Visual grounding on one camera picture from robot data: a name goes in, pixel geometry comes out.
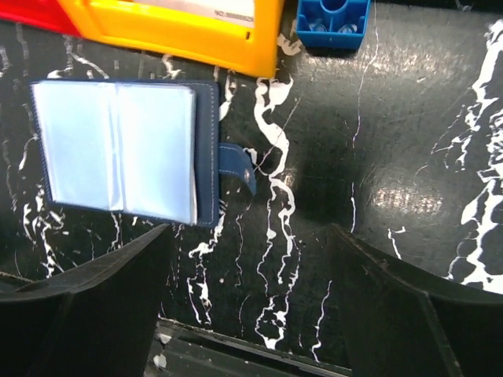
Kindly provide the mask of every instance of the yellow container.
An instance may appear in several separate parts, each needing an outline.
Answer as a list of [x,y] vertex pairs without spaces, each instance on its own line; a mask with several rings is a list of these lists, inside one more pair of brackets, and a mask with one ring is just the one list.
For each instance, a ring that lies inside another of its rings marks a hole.
[[84,38],[274,76],[285,0],[255,0],[254,28],[120,0],[58,1]]

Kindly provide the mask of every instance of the card holder wallet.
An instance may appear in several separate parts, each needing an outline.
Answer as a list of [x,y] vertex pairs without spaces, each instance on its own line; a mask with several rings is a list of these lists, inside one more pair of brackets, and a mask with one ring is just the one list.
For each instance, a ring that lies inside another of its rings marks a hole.
[[218,174],[255,194],[251,160],[218,142],[218,86],[201,81],[31,84],[50,202],[214,227]]

